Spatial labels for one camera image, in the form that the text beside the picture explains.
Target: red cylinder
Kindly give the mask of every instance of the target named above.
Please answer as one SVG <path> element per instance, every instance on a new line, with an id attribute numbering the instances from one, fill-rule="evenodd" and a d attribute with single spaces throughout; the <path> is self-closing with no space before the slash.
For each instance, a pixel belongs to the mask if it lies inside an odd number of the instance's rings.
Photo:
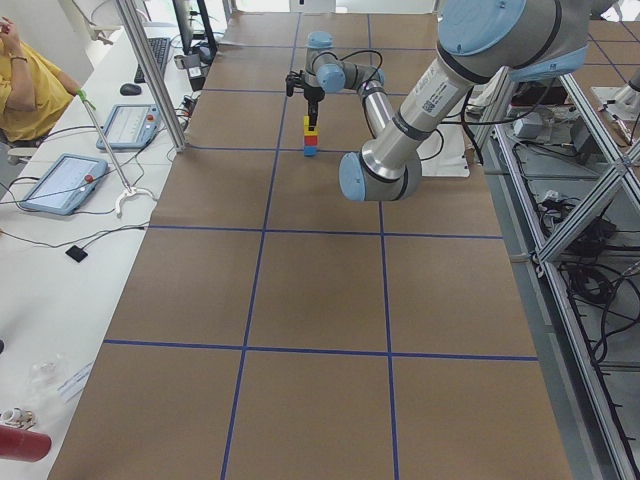
<path id="1" fill-rule="evenodd" d="M 51 438 L 44 433 L 0 425 L 0 458 L 36 462 L 50 449 Z"/>

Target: computer mouse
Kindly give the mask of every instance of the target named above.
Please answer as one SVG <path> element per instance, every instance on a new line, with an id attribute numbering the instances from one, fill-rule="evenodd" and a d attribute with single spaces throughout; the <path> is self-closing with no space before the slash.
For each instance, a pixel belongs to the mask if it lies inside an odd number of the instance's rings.
<path id="1" fill-rule="evenodd" d="M 140 95 L 142 87 L 135 83 L 125 83 L 120 87 L 120 95 Z"/>

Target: black monitor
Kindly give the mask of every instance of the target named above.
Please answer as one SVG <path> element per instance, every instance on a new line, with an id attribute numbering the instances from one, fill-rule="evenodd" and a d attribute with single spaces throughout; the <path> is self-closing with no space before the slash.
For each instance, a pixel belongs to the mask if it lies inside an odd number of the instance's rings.
<path id="1" fill-rule="evenodd" d="M 202 62 L 210 64 L 218 52 L 218 45 L 213 36 L 205 0 L 197 0 L 197 4 L 198 11 L 193 12 L 192 15 L 191 0 L 173 0 L 173 9 L 182 40 L 182 51 L 185 55 L 198 53 Z M 192 45 L 195 27 L 200 25 L 204 28 L 204 40 Z"/>

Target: white table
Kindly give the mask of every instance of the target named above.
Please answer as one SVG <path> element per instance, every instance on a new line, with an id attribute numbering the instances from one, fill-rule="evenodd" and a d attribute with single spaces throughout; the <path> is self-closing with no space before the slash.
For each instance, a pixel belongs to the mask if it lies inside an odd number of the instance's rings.
<path id="1" fill-rule="evenodd" d="M 175 29 L 167 27 L 147 30 L 149 37 L 173 38 L 175 34 Z M 170 54 L 165 83 L 177 107 L 183 96 L 191 93 L 191 88 L 186 73 L 173 63 L 176 53 Z M 133 81 L 136 66 L 133 50 L 123 33 L 83 86 L 102 122 L 114 104 L 155 103 L 146 84 L 142 84 L 141 95 L 120 95 L 120 85 Z M 84 105 L 75 98 L 53 130 L 90 124 Z M 90 129 L 53 136 L 38 149 L 21 176 L 40 177 L 63 153 L 108 160 L 106 154 L 96 149 L 96 139 L 97 133 Z M 138 186 L 160 195 L 175 154 L 172 147 L 164 131 L 139 156 L 145 174 Z M 132 153 L 117 155 L 124 162 Z M 126 165 L 124 171 L 130 182 L 141 173 L 133 162 Z M 12 191 L 21 199 L 29 188 L 30 185 L 15 186 Z M 81 210 L 109 211 L 123 191 L 120 178 L 114 172 L 103 179 Z M 5 195 L 3 200 L 7 202 L 11 198 Z M 57 244 L 100 230 L 142 224 L 149 220 L 155 203 L 148 196 L 140 195 L 126 200 L 122 207 L 123 214 L 118 219 L 113 212 L 59 217 L 27 213 L 15 205 L 3 204 L 0 205 L 0 228 L 20 237 Z M 76 263 L 65 255 L 68 247 L 45 248 L 0 236 L 0 339 L 6 344 L 0 354 L 0 410 L 33 409 L 38 421 L 33 430 L 48 434 L 53 441 L 49 454 L 38 462 L 0 460 L 0 478 L 47 478 L 80 395 L 66 404 L 55 395 L 34 397 L 28 382 L 30 368 L 62 354 L 63 377 L 70 377 L 95 359 L 143 237 L 144 232 L 140 230 L 107 235 L 88 247 L 89 256 L 82 263 Z"/>

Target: keyboard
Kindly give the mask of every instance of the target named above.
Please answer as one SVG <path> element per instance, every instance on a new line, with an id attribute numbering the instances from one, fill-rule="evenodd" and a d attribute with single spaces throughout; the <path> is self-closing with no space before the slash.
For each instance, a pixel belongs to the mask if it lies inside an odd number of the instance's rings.
<path id="1" fill-rule="evenodd" d="M 156 59 L 160 74 L 164 75 L 164 71 L 167 69 L 167 61 L 169 60 L 169 50 L 171 49 L 171 39 L 167 37 L 154 37 L 147 38 L 153 57 Z M 144 83 L 144 73 L 142 68 L 138 65 L 136 75 L 133 78 L 135 83 Z"/>

